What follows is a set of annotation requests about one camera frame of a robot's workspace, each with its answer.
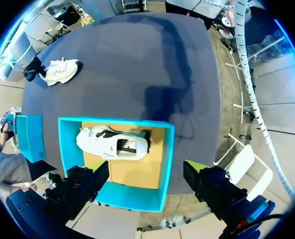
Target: black cable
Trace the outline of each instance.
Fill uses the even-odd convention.
[[[248,230],[248,229],[256,226],[257,224],[264,222],[264,221],[267,221],[270,219],[276,219],[276,218],[283,218],[283,217],[284,217],[284,214],[273,214],[273,215],[268,215],[266,217],[259,218],[258,220],[248,223],[247,225],[245,225],[244,227],[242,227],[241,229],[239,229],[235,233],[230,234],[226,239],[236,238],[239,234],[243,233],[244,231],[246,231],[246,230]]]
[[[193,10],[194,10],[194,9],[195,9],[195,8],[201,3],[201,1],[202,1],[202,0],[200,0],[200,1],[198,2],[198,4],[196,4],[195,7],[193,7],[193,9],[192,9],[191,11],[193,11]]]

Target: shoe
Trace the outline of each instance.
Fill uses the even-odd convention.
[[[140,160],[148,152],[148,142],[138,131],[115,131],[107,125],[84,128],[77,135],[77,145],[83,151],[103,159]]]
[[[43,79],[49,86],[52,86],[58,82],[62,84],[68,82],[77,72],[79,61],[64,60],[61,61],[50,61],[50,65],[45,69],[46,76],[43,77],[39,74],[40,78]]]

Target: lime green pad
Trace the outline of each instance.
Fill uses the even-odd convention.
[[[192,165],[192,167],[193,167],[197,172],[199,172],[201,169],[204,169],[204,168],[210,168],[210,166],[206,166],[206,165],[204,165],[204,164],[197,163],[197,162],[194,162],[194,161],[191,161],[191,160],[186,160],[186,162],[188,162],[190,165]]]
[[[102,160],[102,161],[99,161],[99,162],[96,162],[96,163],[92,163],[92,164],[88,164],[87,166],[83,166],[82,168],[90,168],[92,169],[93,171],[96,171],[106,160]]]

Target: white cable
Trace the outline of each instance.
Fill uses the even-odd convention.
[[[283,184],[283,187],[285,188],[286,192],[289,194],[290,197],[293,197],[295,195],[294,190],[290,186],[286,176],[284,175],[281,166],[279,164],[279,161],[277,159],[277,155],[271,140],[271,137],[267,131],[267,128],[265,126],[265,123],[263,121],[263,117],[261,115],[260,109],[258,107],[258,103],[256,100],[256,96],[254,93],[252,80],[251,80],[251,74],[250,69],[248,66],[248,58],[247,58],[247,51],[246,51],[246,45],[245,45],[245,12],[246,12],[246,5],[247,0],[237,0],[235,5],[235,37],[236,37],[236,44],[238,49],[238,55],[239,59],[242,65],[242,71],[244,75],[245,85],[246,89],[249,95],[249,99],[251,101],[251,105],[254,110],[254,115],[257,120],[257,123],[259,124],[261,131],[264,135],[264,138],[266,140],[266,144],[268,146],[269,153],[272,158],[273,165],[276,169],[276,172]]]

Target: cyan box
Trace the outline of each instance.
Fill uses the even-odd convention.
[[[116,123],[136,126],[164,128],[163,155],[158,189],[137,188],[118,183],[106,182],[96,201],[110,206],[145,211],[161,212],[165,203],[174,148],[174,126],[160,121],[130,120],[96,117],[60,117],[59,144],[64,172],[74,165],[84,166],[83,151],[77,146],[76,137],[82,122]]]
[[[16,126],[20,152],[31,163],[45,159],[42,116],[17,116]]]

